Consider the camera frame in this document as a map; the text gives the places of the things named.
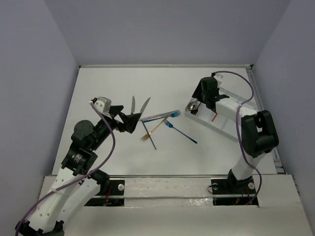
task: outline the black mount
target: black mount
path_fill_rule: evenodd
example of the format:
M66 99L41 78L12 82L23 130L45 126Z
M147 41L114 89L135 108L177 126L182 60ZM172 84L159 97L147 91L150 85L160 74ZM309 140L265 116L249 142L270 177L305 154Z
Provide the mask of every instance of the black mount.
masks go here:
M51 232L44 233L43 230L39 229L38 231L34 230L32 227L30 227L30 222L26 221L24 224L22 224L20 231L20 234L23 236L64 236L63 231L63 221L56 222L54 229Z
M91 175L91 178L96 181L98 185L100 185L100 192L107 193L109 186L110 186L110 180L109 175L101 170L97 170L93 175Z
M254 183L252 177L237 180L230 170L227 178L211 179L212 193L214 195L243 194L244 190L248 189L250 194L255 194L255 189L248 188L249 183Z
M192 97L204 103L207 108L215 113L217 113L216 102L223 98L229 98L225 94L219 94L218 82L213 76L202 78Z

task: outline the gold fork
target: gold fork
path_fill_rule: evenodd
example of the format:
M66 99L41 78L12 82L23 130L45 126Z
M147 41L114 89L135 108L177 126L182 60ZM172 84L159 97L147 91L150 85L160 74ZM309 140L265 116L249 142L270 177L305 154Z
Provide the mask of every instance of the gold fork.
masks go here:
M147 139L151 136L151 134L153 133L153 131L155 131L162 123L164 123L164 121L166 121L167 118L168 118L168 117L165 117L150 133L146 134L146 135L143 136L141 139L142 139L143 141L147 140Z

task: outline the blue utensil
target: blue utensil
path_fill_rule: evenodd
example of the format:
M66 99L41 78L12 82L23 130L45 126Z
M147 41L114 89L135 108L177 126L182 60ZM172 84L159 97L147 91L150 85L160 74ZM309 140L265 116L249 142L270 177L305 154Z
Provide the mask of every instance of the blue utensil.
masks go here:
M186 134L184 134L182 131L179 131L179 130L178 130L177 128L175 128L168 120L165 120L164 123L165 123L168 127L177 130L177 131L180 132L182 135L186 136L187 138L189 138L190 140L192 140L195 144L197 144L197 142L196 142L194 139L192 139L191 137L188 137L188 136L187 136Z
M165 116L165 117L177 117L181 114L181 111L178 111L178 112L175 112L173 114L170 114L169 116ZM143 122L146 123L146 122L150 122L150 121L153 121L153 120L157 120L157 119L163 119L165 117L159 117L159 118L155 118L155 119L147 119L147 120L144 120Z

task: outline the white table surface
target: white table surface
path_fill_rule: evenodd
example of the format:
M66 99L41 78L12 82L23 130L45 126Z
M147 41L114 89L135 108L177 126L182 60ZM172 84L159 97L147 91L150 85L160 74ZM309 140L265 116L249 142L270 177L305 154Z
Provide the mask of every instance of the white table surface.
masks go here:
M296 204L290 208L84 207L65 235L312 236L312 233L303 208Z
M130 114L131 99L135 97L139 112L148 97L151 100L143 117L173 110L184 111L201 78L218 70L230 70L246 78L244 68L81 68L67 114L61 143L54 164L53 175L71 144L71 135L77 122L88 119L93 124L99 117L88 102L105 96L112 105L124 105L123 112ZM237 76L223 74L222 87L242 97L250 96L248 85ZM133 134L115 131L116 148L110 160L101 169L110 175L226 175L239 159L237 142L185 117L170 118L175 127L198 141L194 144L166 125L152 135L157 146L154 150L141 123ZM146 123L149 130L158 121ZM99 165L108 155L112 139L108 137L96 151ZM276 174L273 154L267 155L258 165L262 174Z

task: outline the black plastic part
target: black plastic part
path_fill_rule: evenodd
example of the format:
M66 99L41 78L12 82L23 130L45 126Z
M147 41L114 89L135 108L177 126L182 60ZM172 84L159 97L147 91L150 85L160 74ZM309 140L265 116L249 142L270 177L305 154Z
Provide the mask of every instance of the black plastic part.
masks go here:
M229 98L225 94L219 94L218 82L213 76L202 78L192 97L206 104L206 107L215 113L217 112L216 102L224 98Z
M192 110L191 112L190 112L191 114L193 114L194 116L198 113L198 109L196 109L196 110Z
M97 97L93 98L91 101L92 101L93 104L94 104L94 103L97 101Z
M119 117L122 119L125 125L125 131L132 134L136 129L137 123L141 117L141 113L135 113L131 115L125 115L124 113L119 113Z
M56 222L54 229L51 232L44 233L43 230L39 229L38 231L30 227L30 222L26 221L22 224L19 233L23 236L64 236L63 231L63 221Z
M243 197L233 197L233 198L213 198L213 205L214 206L244 206L246 203L250 201L249 197L244 194ZM258 200L255 198L252 201L252 204L248 206L256 205L258 206Z
M109 109L109 114L112 118L115 118L123 109L124 109L123 105L111 106Z
M227 178L211 179L212 193L215 195L244 194L245 189L247 189L250 194L255 194L255 189L248 188L249 183L254 184L252 177L237 180L230 170Z
M62 161L62 168L68 168L73 171L73 175L85 175L97 159L97 155L92 151L86 151L74 145Z
M116 128L115 120L104 116L112 129ZM77 146L84 150L97 150L104 140L110 135L103 120L100 120L96 126L89 120L82 120L74 126L74 132L71 136L72 146Z
M123 198L92 198L85 206L86 207L123 207L125 200Z
M125 185L124 179L110 179L108 187L111 187L110 196L123 196L125 190L120 191L118 190L118 185L123 184ZM100 192L96 194L96 196L105 196L108 192L108 189L101 188Z
M241 119L242 144L245 152L253 158L262 153L269 153L278 146L279 138L269 111L257 112L256 115Z
M97 170L91 178L96 181L97 184L100 185L100 192L106 194L108 192L110 186L109 175L101 170Z

